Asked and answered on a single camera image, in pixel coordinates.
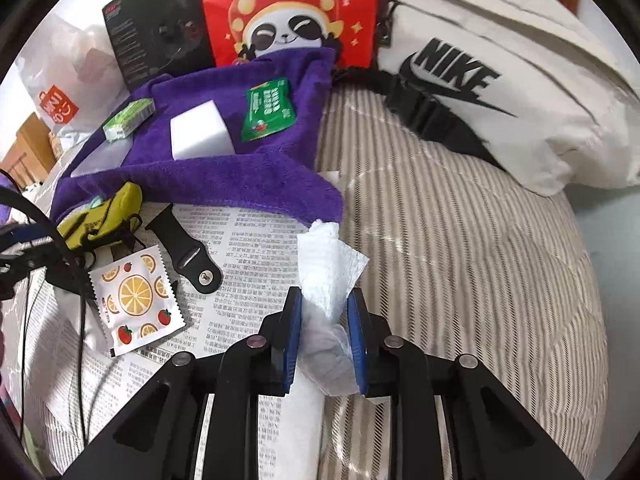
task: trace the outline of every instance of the bedding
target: bedding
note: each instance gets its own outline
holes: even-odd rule
[[[564,193],[542,197],[418,139],[382,99],[334,92],[316,164],[340,172],[340,238],[370,258],[360,282],[369,310],[429,354],[476,355],[587,475],[606,408],[607,343]],[[328,398],[318,478],[386,478],[389,415],[389,403]],[[451,478],[447,452],[444,461]]]

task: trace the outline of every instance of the orange logo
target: orange logo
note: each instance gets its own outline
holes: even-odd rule
[[[53,85],[47,93],[40,92],[40,108],[42,108],[56,124],[69,124],[79,110],[71,99],[55,85]]]

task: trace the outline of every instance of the panda cartoon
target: panda cartoon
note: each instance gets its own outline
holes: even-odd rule
[[[342,51],[338,39],[339,0],[234,0],[229,28],[238,62],[287,48],[327,46]]]

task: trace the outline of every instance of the black product box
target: black product box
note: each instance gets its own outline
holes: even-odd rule
[[[113,0],[102,13],[129,91],[215,66],[202,0]]]

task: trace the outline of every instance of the green packet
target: green packet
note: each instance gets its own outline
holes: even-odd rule
[[[270,136],[296,123],[289,101],[289,81],[284,77],[249,89],[246,100],[249,113],[242,126],[244,142]]]
[[[129,137],[137,127],[156,111],[153,99],[139,99],[130,102],[124,110],[115,114],[102,128],[107,140]]]

